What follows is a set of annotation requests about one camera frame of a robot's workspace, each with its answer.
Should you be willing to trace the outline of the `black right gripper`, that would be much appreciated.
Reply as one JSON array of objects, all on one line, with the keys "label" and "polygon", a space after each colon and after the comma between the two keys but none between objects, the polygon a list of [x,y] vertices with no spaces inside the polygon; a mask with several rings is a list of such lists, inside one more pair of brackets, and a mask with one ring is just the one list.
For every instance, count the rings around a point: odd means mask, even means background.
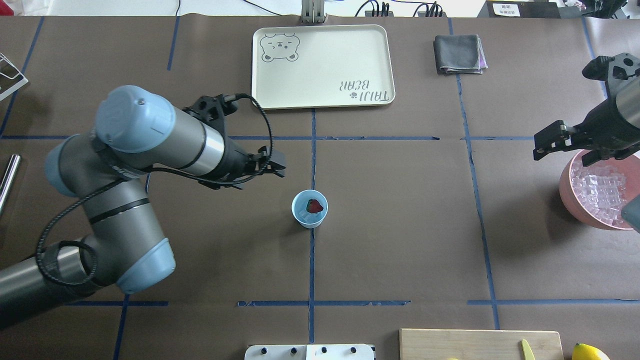
[{"label": "black right gripper", "polygon": [[551,153],[576,150],[572,139],[577,134],[576,146],[588,150],[581,157],[584,167],[611,157],[624,160],[639,151],[639,127],[628,121],[614,98],[609,98],[588,112],[584,121],[575,127],[556,120],[537,132],[533,159],[540,161]]}]

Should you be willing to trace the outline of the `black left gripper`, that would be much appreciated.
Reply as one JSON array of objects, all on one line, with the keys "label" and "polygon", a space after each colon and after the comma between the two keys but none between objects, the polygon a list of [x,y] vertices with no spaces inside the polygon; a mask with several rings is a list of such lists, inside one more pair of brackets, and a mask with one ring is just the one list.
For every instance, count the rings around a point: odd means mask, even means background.
[{"label": "black left gripper", "polygon": [[[282,167],[282,152],[272,149],[270,146],[261,146],[255,153],[246,153],[233,139],[224,137],[224,152],[221,161],[210,171],[201,176],[206,181],[199,184],[213,190],[221,188],[243,189],[243,184],[216,185],[212,182],[237,182],[238,179],[250,176],[250,180],[259,176],[272,174],[279,178],[285,178],[286,167]],[[259,167],[267,164],[268,167],[256,170],[256,163]]]}]

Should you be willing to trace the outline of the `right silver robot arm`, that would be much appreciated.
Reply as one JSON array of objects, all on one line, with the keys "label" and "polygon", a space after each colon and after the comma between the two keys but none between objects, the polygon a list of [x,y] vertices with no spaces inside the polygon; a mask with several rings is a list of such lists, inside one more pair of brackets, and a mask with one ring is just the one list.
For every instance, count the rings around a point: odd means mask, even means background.
[{"label": "right silver robot arm", "polygon": [[571,215],[602,230],[639,230],[639,88],[617,90],[568,126],[557,120],[534,136],[536,161],[578,150],[558,191]]}]

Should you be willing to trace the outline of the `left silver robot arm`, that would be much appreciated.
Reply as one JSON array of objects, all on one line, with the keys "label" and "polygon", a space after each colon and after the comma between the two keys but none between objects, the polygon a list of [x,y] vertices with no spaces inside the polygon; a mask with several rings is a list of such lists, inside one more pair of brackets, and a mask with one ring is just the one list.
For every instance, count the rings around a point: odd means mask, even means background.
[{"label": "left silver robot arm", "polygon": [[1,271],[2,330],[116,285],[135,294],[171,275],[176,260],[142,177],[169,173],[210,189],[240,189],[263,174],[285,176],[274,137],[247,153],[227,136],[226,117],[246,93],[201,96],[174,106],[135,85],[111,91],[94,126],[48,153],[45,175],[76,201],[51,219],[34,254]]}]

